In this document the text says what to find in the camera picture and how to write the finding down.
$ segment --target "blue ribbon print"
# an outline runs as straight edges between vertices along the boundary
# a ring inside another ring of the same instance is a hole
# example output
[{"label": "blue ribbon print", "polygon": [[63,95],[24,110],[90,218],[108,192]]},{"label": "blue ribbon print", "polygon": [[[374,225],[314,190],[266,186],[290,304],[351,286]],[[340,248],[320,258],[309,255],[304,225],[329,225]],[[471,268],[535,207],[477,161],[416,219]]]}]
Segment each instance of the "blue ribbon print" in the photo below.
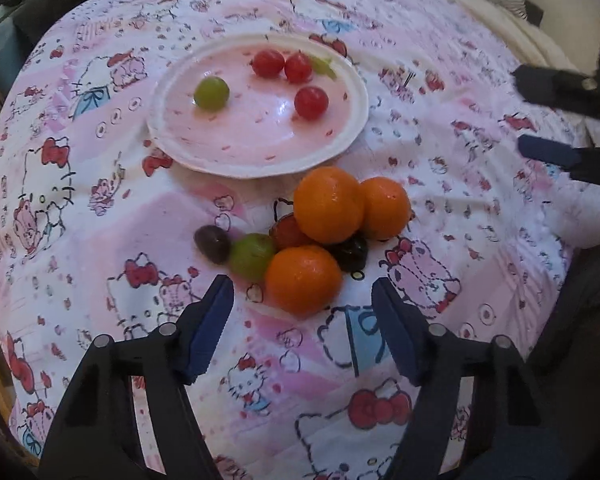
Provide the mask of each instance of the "blue ribbon print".
[{"label": "blue ribbon print", "polygon": [[347,307],[345,316],[353,370],[358,377],[362,372],[388,357],[389,351],[380,333],[376,314],[370,306]]},{"label": "blue ribbon print", "polygon": [[350,32],[355,30],[352,23],[340,22],[339,20],[320,20],[324,30],[331,34],[339,34],[340,32]]},{"label": "blue ribbon print", "polygon": [[74,121],[83,113],[95,108],[100,108],[110,99],[109,89],[106,86],[99,86],[87,90],[84,94],[81,94],[78,99],[78,105],[75,107]]},{"label": "blue ribbon print", "polygon": [[42,444],[38,442],[28,426],[25,428],[24,433],[22,434],[22,445],[32,455],[35,455],[38,458],[40,458],[42,455]]}]

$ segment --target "white paper plate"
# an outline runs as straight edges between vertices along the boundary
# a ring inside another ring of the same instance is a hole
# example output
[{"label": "white paper plate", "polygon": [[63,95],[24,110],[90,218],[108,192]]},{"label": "white paper plate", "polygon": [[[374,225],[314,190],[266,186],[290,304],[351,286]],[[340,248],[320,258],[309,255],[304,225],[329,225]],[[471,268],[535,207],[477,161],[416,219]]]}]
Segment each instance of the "white paper plate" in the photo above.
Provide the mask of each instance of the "white paper plate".
[{"label": "white paper plate", "polygon": [[[261,48],[285,57],[298,50],[331,59],[332,81],[314,75],[291,85],[253,74],[249,62]],[[200,80],[222,77],[231,95],[225,108],[203,112],[193,102]],[[330,105],[317,121],[295,114],[293,97],[302,86],[323,88]],[[205,43],[169,68],[157,85],[148,125],[152,141],[192,170],[232,178],[297,173],[346,150],[368,118],[366,87],[353,65],[328,46],[291,34],[241,34]]]}]

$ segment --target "mandarin orange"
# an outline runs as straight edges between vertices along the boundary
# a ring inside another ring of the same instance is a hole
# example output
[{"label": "mandarin orange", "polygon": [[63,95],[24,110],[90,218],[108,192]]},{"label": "mandarin orange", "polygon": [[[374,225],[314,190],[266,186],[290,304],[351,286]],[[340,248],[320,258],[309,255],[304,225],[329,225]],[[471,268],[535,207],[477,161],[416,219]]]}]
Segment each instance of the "mandarin orange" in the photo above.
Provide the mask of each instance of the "mandarin orange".
[{"label": "mandarin orange", "polygon": [[294,215],[301,231],[324,245],[343,242],[360,229],[364,209],[360,184],[340,168],[311,171],[294,192]]},{"label": "mandarin orange", "polygon": [[264,280],[267,302],[294,316],[307,317],[338,295],[342,273],[325,249],[309,245],[276,254]]},{"label": "mandarin orange", "polygon": [[395,180],[376,176],[360,183],[365,197],[362,232],[372,240],[387,240],[400,234],[411,217],[411,203]]}]

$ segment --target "pink bedsheet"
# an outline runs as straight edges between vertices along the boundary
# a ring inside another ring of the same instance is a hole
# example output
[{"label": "pink bedsheet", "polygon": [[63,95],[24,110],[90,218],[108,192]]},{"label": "pink bedsheet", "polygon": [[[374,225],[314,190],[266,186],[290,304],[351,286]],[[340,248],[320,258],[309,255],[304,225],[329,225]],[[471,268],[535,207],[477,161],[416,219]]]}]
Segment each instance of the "pink bedsheet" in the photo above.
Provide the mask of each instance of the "pink bedsheet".
[{"label": "pink bedsheet", "polygon": [[[571,142],[573,127],[520,100],[517,60],[452,0],[90,0],[45,35],[0,116],[0,342],[17,394],[11,428],[32,452],[95,335],[143,336],[225,272],[195,250],[196,228],[266,232],[291,211],[301,176],[194,173],[152,146],[145,123],[174,60],[211,38],[268,30],[311,36],[356,65],[370,119],[333,164],[400,181],[416,217],[372,244],[364,273],[308,320],[236,280],[209,371],[188,389],[227,477],[386,470],[417,389],[370,311],[379,276],[462,337],[505,333],[523,354],[538,337],[570,248],[542,224],[554,176],[517,154],[516,137]],[[147,463],[160,470],[134,384]],[[391,402],[391,421],[369,424],[373,399]],[[469,408],[459,405],[448,465]]]}]

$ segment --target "plate rim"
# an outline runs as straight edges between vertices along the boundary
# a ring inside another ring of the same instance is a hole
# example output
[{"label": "plate rim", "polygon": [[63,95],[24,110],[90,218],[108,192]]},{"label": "plate rim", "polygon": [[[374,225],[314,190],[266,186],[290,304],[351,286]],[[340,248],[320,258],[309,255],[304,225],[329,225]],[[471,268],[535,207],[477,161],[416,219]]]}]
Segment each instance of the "plate rim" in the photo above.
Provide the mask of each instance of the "plate rim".
[{"label": "plate rim", "polygon": [[[227,47],[228,40],[236,44],[239,44],[241,41],[245,43],[254,43],[256,41],[264,40],[274,43],[276,40],[287,42],[291,40],[292,42],[308,44],[311,46],[312,50],[322,51],[325,56],[329,55],[330,57],[337,59],[338,64],[344,65],[346,70],[349,71],[350,77],[347,79],[350,79],[350,84],[346,85],[347,91],[354,89],[358,99],[362,100],[361,103],[351,107],[351,114],[347,119],[346,125],[344,126],[344,130],[350,131],[343,132],[345,135],[339,134],[334,138],[334,142],[319,150],[309,153],[302,159],[291,159],[266,166],[236,166],[225,162],[213,162],[208,160],[208,158],[203,159],[208,166],[197,166],[190,160],[184,161],[178,156],[177,153],[169,153],[171,150],[164,149],[165,145],[162,143],[162,139],[160,138],[159,134],[161,131],[160,122],[162,121],[162,111],[164,110],[164,98],[166,93],[174,81],[176,81],[177,74],[183,69],[184,66],[188,66],[190,63],[194,62],[197,57],[205,57],[221,47]],[[198,171],[200,173],[214,174],[217,176],[224,176],[239,180],[250,180],[254,178],[265,178],[268,176],[300,173],[310,168],[314,168],[315,166],[318,166],[319,164],[322,164],[325,161],[342,154],[353,144],[360,133],[362,133],[362,130],[368,122],[368,115],[369,97],[366,90],[366,85],[349,59],[341,56],[332,48],[300,34],[284,34],[280,32],[247,32],[241,34],[232,34],[216,40],[206,41],[193,52],[174,62],[161,76],[160,80],[156,84],[149,108],[149,115],[147,117],[147,125],[151,140],[155,143],[155,145],[181,166],[193,171]]]}]

